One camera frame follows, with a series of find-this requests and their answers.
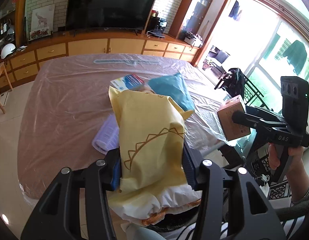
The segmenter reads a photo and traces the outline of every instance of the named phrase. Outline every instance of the person's leg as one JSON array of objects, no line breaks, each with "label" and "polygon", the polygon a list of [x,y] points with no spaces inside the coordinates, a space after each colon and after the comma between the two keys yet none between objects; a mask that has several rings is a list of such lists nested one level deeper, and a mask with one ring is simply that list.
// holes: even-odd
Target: person's leg
[{"label": "person's leg", "polygon": [[136,224],[130,224],[126,229],[126,234],[127,240],[165,240],[157,232]]}]

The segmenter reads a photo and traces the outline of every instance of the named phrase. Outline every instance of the white helmet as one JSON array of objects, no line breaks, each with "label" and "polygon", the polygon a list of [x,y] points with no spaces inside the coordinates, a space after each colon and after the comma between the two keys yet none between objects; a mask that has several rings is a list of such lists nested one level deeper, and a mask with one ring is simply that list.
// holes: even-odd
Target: white helmet
[{"label": "white helmet", "polygon": [[12,43],[7,44],[1,51],[1,58],[4,59],[7,55],[11,54],[16,49],[16,46]]}]

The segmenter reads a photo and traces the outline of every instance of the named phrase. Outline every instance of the silver screw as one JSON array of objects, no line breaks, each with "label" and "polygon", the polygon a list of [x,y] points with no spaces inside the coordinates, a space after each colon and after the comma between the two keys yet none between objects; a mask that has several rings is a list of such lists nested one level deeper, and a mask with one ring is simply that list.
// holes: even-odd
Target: silver screw
[{"label": "silver screw", "polygon": [[70,169],[68,167],[65,167],[61,170],[62,174],[68,174],[70,172]]},{"label": "silver screw", "polygon": [[96,165],[97,165],[97,166],[103,166],[103,165],[105,165],[105,160],[97,160],[97,161],[96,161]]},{"label": "silver screw", "polygon": [[241,174],[246,174],[247,173],[247,170],[244,168],[244,167],[240,167],[238,169],[238,172],[241,173]]},{"label": "silver screw", "polygon": [[213,164],[211,160],[203,160],[202,163],[204,164],[204,166],[211,166]]}]

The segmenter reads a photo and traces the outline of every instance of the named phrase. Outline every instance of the plastic table cover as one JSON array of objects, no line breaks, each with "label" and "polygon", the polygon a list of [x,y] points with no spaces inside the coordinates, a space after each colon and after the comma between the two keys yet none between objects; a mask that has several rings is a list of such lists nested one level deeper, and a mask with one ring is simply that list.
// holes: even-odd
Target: plastic table cover
[{"label": "plastic table cover", "polygon": [[131,73],[145,82],[180,72],[195,103],[186,120],[186,140],[203,155],[226,141],[217,110],[225,97],[188,62],[134,54],[100,54],[48,60],[38,73],[22,118],[18,144],[18,179],[34,205],[63,167],[88,167],[104,158],[91,142],[113,113],[110,81]]}]

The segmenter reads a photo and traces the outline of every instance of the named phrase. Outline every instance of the black television screen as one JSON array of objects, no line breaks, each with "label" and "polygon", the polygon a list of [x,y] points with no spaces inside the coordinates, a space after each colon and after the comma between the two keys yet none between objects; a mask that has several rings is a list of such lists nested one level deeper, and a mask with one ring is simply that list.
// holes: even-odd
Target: black television screen
[{"label": "black television screen", "polygon": [[154,0],[69,0],[66,30],[124,28],[143,30]]}]

